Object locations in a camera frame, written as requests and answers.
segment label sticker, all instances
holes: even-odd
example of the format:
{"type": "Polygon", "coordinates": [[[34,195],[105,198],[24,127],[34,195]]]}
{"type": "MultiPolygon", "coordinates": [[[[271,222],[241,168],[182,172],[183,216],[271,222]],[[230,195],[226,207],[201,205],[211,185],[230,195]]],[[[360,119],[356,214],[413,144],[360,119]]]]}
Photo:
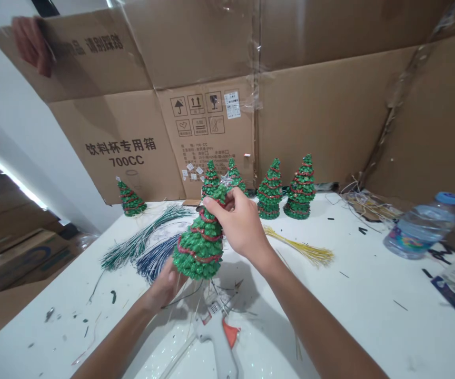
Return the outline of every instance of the label sticker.
{"type": "Polygon", "coordinates": [[[238,99],[238,91],[224,94],[226,103],[227,119],[241,117],[240,113],[240,100],[238,99]]]}

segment bottle cap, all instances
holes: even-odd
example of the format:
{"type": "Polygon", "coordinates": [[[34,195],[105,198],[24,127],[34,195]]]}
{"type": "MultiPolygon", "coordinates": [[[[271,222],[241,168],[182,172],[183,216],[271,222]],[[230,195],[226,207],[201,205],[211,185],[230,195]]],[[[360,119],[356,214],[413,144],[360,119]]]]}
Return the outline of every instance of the bottle cap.
{"type": "Polygon", "coordinates": [[[440,203],[455,205],[455,194],[451,192],[439,192],[434,199],[440,203]]]}

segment wire scrap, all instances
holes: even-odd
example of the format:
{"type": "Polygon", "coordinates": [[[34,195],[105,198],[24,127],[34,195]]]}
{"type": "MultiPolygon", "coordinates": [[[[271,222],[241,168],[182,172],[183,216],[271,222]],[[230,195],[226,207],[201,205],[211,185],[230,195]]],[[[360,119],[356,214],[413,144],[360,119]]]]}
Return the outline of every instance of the wire scrap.
{"type": "Polygon", "coordinates": [[[319,267],[320,265],[328,266],[333,261],[334,254],[331,250],[313,247],[308,244],[288,240],[287,238],[282,237],[269,226],[263,226],[263,229],[266,235],[276,238],[277,240],[282,241],[291,247],[294,247],[300,252],[301,255],[308,259],[316,267],[319,267]]]}

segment miniature christmas tree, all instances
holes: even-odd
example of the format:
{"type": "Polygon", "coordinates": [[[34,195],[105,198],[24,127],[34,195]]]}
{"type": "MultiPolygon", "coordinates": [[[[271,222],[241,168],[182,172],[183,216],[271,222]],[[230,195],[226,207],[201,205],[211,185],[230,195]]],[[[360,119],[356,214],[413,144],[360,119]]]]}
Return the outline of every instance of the miniature christmas tree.
{"type": "Polygon", "coordinates": [[[280,161],[275,158],[258,189],[259,217],[273,220],[280,215],[282,181],[280,180],[280,161]]]}
{"type": "MultiPolygon", "coordinates": [[[[210,197],[224,207],[227,191],[221,184],[210,197]]],[[[221,224],[202,207],[199,217],[180,236],[173,253],[173,264],[194,280],[210,279],[221,267],[222,237],[221,224]]]]}
{"type": "Polygon", "coordinates": [[[147,209],[145,202],[134,193],[132,189],[124,184],[124,182],[117,177],[118,188],[121,191],[122,209],[127,217],[136,216],[147,209]]]}
{"type": "Polygon", "coordinates": [[[284,213],[296,220],[304,220],[310,216],[310,202],[315,197],[313,185],[312,155],[303,158],[303,164],[289,185],[289,199],[284,206],[284,213]]]}
{"type": "Polygon", "coordinates": [[[229,158],[229,170],[227,171],[227,177],[233,179],[229,184],[229,188],[238,187],[247,195],[246,185],[240,176],[240,171],[234,162],[234,158],[229,158]]]}
{"type": "Polygon", "coordinates": [[[205,196],[212,197],[214,191],[219,186],[219,182],[220,180],[217,171],[215,170],[215,165],[213,164],[213,161],[210,160],[206,166],[205,182],[201,188],[201,199],[205,196]]]}

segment blue wire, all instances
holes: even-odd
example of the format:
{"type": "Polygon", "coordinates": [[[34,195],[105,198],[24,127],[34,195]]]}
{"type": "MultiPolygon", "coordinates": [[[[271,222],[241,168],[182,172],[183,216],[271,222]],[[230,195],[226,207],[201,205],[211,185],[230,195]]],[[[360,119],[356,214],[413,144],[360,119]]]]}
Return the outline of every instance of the blue wire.
{"type": "Polygon", "coordinates": [[[175,234],[169,240],[157,244],[145,251],[142,257],[136,262],[138,273],[144,277],[149,284],[154,283],[157,276],[163,269],[167,259],[173,254],[181,233],[175,234]]]}

